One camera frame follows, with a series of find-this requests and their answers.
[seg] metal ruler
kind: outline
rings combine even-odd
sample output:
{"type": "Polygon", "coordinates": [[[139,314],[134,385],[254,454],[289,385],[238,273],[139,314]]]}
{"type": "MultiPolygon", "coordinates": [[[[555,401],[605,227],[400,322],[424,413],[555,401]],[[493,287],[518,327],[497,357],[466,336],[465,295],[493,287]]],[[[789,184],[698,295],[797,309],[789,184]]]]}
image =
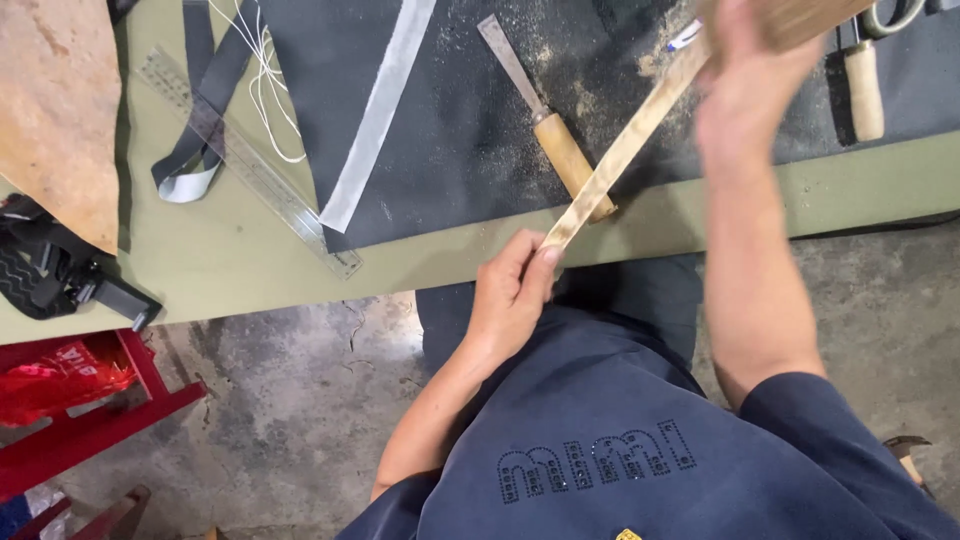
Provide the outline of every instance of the metal ruler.
{"type": "Polygon", "coordinates": [[[240,181],[270,207],[334,274],[346,280],[360,268],[363,260],[354,252],[329,253],[326,250],[324,228],[317,212],[190,87],[173,59],[154,49],[137,73],[160,94],[177,118],[193,128],[240,181]]]}

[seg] gray strap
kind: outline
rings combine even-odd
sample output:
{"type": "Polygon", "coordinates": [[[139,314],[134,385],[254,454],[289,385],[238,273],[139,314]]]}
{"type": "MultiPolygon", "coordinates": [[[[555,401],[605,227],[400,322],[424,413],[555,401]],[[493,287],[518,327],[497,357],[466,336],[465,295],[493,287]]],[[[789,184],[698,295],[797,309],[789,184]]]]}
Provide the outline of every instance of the gray strap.
{"type": "MultiPolygon", "coordinates": [[[[247,60],[252,53],[244,35],[237,28],[244,28],[246,21],[251,30],[258,34],[264,24],[261,17],[260,26],[253,27],[257,23],[258,8],[255,0],[246,0],[240,6],[240,13],[233,19],[235,26],[230,26],[227,30],[212,57],[205,58],[204,54],[212,46],[208,43],[212,43],[213,39],[207,4],[201,0],[183,2],[183,30],[187,36],[185,45],[190,85],[196,88],[197,93],[218,114],[223,115],[227,110],[233,91],[243,77],[247,60]]],[[[173,203],[188,203],[204,196],[220,162],[216,152],[212,149],[204,150],[211,135],[198,134],[190,126],[185,127],[170,155],[154,164],[151,172],[161,199],[173,203]],[[179,174],[198,153],[203,153],[204,170],[179,174]]]]}

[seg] wooden strip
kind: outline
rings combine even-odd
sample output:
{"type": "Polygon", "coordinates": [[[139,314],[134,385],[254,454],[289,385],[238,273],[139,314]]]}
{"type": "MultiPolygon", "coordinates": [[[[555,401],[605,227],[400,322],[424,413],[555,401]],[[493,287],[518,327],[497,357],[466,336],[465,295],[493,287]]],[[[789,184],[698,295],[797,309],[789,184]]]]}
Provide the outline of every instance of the wooden strip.
{"type": "Polygon", "coordinates": [[[573,236],[587,223],[593,210],[607,197],[613,183],[620,178],[666,114],[673,109],[709,57],[710,50],[706,39],[696,39],[677,53],[677,58],[667,68],[663,78],[654,86],[627,127],[617,136],[587,184],[550,230],[541,247],[566,248],[573,236]]]}

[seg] white thread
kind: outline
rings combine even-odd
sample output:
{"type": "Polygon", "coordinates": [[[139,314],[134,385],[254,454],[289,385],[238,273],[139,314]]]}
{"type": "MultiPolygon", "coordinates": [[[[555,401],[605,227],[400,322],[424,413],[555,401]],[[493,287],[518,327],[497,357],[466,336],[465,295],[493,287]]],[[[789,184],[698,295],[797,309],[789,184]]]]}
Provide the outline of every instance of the white thread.
{"type": "MultiPolygon", "coordinates": [[[[213,3],[213,0],[207,0],[207,1],[210,7],[213,8],[215,12],[219,13],[220,16],[222,16],[224,19],[227,20],[228,23],[230,23],[230,26],[235,28],[237,32],[240,33],[240,36],[244,39],[244,41],[247,42],[247,45],[250,47],[251,51],[253,51],[253,55],[256,57],[257,63],[259,63],[257,67],[256,76],[254,76],[253,79],[251,79],[250,81],[250,85],[248,87],[248,93],[250,94],[250,99],[253,101],[253,108],[256,109],[256,113],[258,116],[260,116],[260,120],[263,122],[263,126],[267,129],[267,135],[270,136],[270,143],[274,145],[274,151],[276,151],[276,154],[281,158],[283,158],[284,161],[287,161],[289,163],[299,163],[303,161],[303,159],[306,158],[306,152],[304,152],[303,155],[298,158],[290,158],[286,154],[284,154],[282,150],[280,150],[280,147],[276,144],[276,139],[274,138],[274,132],[270,127],[270,119],[267,116],[267,106],[263,102],[263,77],[266,76],[267,81],[270,83],[270,90],[274,94],[276,105],[280,108],[280,112],[283,113],[283,117],[287,120],[287,123],[290,125],[291,128],[294,129],[294,132],[297,134],[297,138],[301,138],[300,128],[298,128],[297,122],[295,122],[294,119],[290,117],[290,114],[287,113],[286,109],[283,108],[283,105],[280,103],[280,96],[276,92],[277,85],[279,85],[283,89],[283,91],[288,91],[288,90],[287,90],[287,85],[283,83],[277,76],[277,75],[282,75],[282,71],[280,71],[279,69],[273,69],[270,66],[270,61],[274,58],[276,49],[271,48],[270,52],[268,53],[267,45],[270,45],[271,43],[273,43],[274,41],[273,36],[270,36],[270,31],[267,29],[266,26],[264,26],[262,32],[259,32],[257,35],[254,35],[253,31],[250,29],[250,26],[247,25],[247,21],[244,19],[243,14],[240,13],[240,4],[237,2],[237,0],[233,0],[233,7],[236,8],[237,14],[240,16],[240,22],[243,24],[244,30],[246,30],[246,32],[244,32],[244,30],[241,30],[240,27],[238,27],[233,22],[233,20],[231,20],[228,16],[226,16],[223,12],[221,12],[220,8],[217,8],[217,5],[213,3]],[[253,95],[254,84],[256,84],[256,96],[253,95]]],[[[254,26],[254,28],[255,29],[259,28],[260,27],[259,2],[257,2],[255,22],[256,22],[256,25],[254,26]]]]}

